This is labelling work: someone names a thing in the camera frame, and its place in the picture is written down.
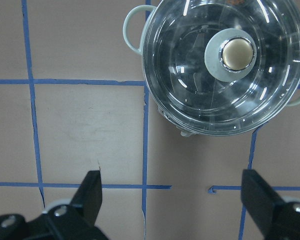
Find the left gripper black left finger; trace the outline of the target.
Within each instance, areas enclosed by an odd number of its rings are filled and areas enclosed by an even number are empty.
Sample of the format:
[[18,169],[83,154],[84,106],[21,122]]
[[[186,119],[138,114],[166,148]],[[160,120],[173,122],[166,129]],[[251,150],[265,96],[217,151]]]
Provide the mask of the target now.
[[96,223],[102,205],[102,181],[100,170],[90,170],[70,201],[88,224]]

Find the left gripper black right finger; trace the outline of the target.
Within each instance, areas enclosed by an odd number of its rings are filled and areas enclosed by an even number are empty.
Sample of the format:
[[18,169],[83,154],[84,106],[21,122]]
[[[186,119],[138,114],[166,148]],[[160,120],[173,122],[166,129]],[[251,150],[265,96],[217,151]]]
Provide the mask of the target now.
[[267,237],[286,202],[254,169],[242,171],[240,199],[262,236]]

